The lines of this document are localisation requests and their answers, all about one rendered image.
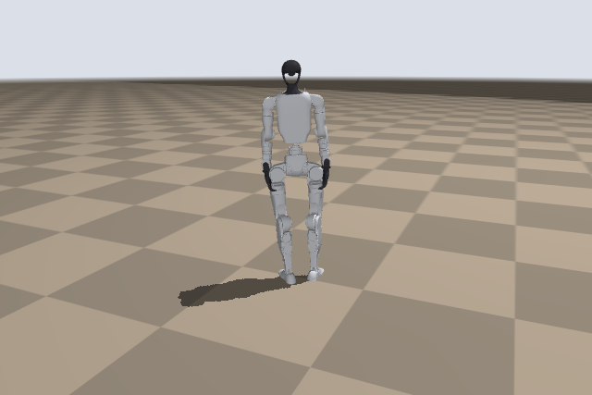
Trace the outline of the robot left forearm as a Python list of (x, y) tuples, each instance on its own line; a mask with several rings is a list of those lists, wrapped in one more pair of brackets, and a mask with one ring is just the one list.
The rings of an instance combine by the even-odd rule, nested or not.
[(261, 138), (262, 138), (262, 159), (263, 159), (261, 167), (263, 168), (263, 163), (267, 162), (269, 164), (269, 169), (270, 169), (270, 167), (272, 166), (271, 159), (272, 159), (273, 143), (270, 141), (265, 141), (264, 130), (262, 130)]

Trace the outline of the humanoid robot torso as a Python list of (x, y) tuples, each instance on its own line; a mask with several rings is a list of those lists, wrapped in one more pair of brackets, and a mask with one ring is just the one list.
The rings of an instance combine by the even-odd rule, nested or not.
[(307, 155), (297, 143), (306, 142), (311, 131), (311, 97), (305, 88), (300, 92), (283, 94), (280, 90), (276, 99), (278, 132), (284, 143), (293, 143), (284, 158), (286, 176), (294, 177), (308, 173)]

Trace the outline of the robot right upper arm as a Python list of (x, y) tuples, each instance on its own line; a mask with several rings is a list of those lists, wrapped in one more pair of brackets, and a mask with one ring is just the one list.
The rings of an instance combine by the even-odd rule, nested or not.
[(322, 96), (318, 94), (309, 94), (311, 97), (311, 104), (315, 107), (314, 110), (314, 119), (316, 123), (316, 127), (314, 128), (314, 134), (316, 137), (325, 137), (326, 136), (326, 129), (325, 129), (325, 122), (326, 122), (326, 114), (325, 114), (325, 104)]

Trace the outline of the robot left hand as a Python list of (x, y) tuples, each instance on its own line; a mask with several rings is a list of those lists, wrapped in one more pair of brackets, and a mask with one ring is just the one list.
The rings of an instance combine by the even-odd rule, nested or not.
[(272, 183), (272, 181), (271, 181), (271, 179), (269, 178), (269, 170), (270, 170), (270, 169), (269, 169), (269, 164), (268, 164), (267, 162), (264, 162), (264, 163), (263, 163), (263, 169), (264, 169), (264, 170), (263, 170), (263, 172), (265, 172), (265, 181), (266, 181), (266, 183), (267, 183), (268, 189), (269, 189), (270, 191), (276, 191), (276, 190), (273, 190), (273, 189), (272, 189), (272, 187), (271, 187), (271, 183)]

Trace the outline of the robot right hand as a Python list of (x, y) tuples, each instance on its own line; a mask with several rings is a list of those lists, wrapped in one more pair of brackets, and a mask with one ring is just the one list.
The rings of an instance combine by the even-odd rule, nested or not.
[(329, 176), (329, 169), (330, 169), (329, 163), (330, 163), (329, 159), (324, 160), (324, 165), (322, 166), (322, 168), (324, 169), (323, 170), (324, 174), (323, 174), (323, 178), (322, 178), (323, 185), (318, 190), (324, 189), (327, 185), (327, 180), (328, 180), (328, 176)]

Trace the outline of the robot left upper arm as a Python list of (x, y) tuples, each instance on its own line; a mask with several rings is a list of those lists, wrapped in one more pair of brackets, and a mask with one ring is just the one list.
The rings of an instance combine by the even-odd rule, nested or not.
[(277, 96), (266, 97), (263, 101), (262, 120), (265, 140), (275, 138), (275, 131), (272, 130), (274, 112), (271, 111), (276, 106)]

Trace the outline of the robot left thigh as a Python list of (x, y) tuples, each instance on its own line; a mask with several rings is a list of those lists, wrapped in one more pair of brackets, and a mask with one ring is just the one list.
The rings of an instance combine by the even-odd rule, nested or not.
[(271, 201), (274, 209), (275, 219), (280, 218), (282, 221), (283, 232), (291, 230), (292, 220), (287, 216), (286, 210), (286, 193), (285, 193), (285, 175), (286, 164), (279, 163), (270, 167), (269, 178), (271, 179), (270, 191)]

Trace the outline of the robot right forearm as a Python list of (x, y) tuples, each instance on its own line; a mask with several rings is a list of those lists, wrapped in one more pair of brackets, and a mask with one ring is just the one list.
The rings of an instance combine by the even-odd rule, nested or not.
[(321, 156), (322, 166), (324, 165), (325, 159), (329, 159), (329, 161), (330, 161), (329, 165), (331, 164), (331, 159), (329, 158), (329, 155), (330, 155), (329, 147), (328, 147), (329, 141), (328, 141), (328, 134), (327, 134), (327, 127), (326, 126), (325, 126), (325, 129), (326, 129), (326, 137), (320, 138), (319, 140), (317, 140), (318, 144), (319, 144), (319, 153)]

